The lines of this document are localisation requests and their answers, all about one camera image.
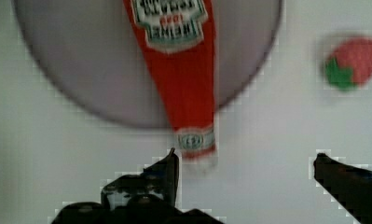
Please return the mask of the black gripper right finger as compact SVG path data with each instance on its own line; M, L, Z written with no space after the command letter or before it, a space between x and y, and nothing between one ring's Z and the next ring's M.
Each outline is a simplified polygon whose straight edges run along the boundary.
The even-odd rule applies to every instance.
M350 166L318 153L314 179L358 222L372 224L372 171Z

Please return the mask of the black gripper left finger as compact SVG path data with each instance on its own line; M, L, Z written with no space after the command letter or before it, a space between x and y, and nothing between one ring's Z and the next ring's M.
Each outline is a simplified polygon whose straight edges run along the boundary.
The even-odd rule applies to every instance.
M144 168L139 175L122 175L105 185L101 191L101 204L114 210L126 206L139 195L153 195L175 206L179 180L179 158L172 147L169 154Z

